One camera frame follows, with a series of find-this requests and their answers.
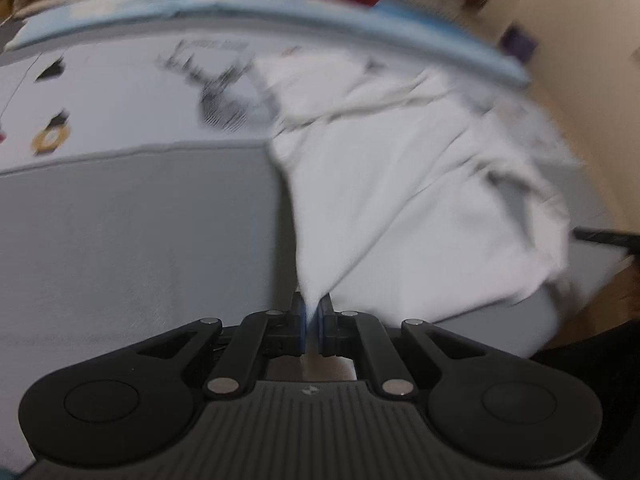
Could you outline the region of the white t-shirt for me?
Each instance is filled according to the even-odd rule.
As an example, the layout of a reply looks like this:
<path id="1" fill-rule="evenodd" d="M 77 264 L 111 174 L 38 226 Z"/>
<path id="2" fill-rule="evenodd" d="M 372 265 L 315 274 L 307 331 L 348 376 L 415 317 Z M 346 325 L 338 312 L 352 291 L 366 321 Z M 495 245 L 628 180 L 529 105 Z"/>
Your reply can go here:
<path id="1" fill-rule="evenodd" d="M 449 75 L 343 51 L 264 55 L 271 156 L 291 195 L 306 305 L 437 322 L 566 285 L 562 195 Z"/>

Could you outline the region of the purple box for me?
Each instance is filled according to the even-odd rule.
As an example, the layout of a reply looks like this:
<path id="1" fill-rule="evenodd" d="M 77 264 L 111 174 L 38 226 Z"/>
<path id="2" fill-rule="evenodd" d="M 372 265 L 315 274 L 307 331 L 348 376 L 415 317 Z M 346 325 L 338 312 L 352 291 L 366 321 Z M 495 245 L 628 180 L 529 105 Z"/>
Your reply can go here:
<path id="1" fill-rule="evenodd" d="M 510 25 L 499 40 L 499 47 L 507 55 L 527 64 L 538 47 L 538 41 L 518 24 Z"/>

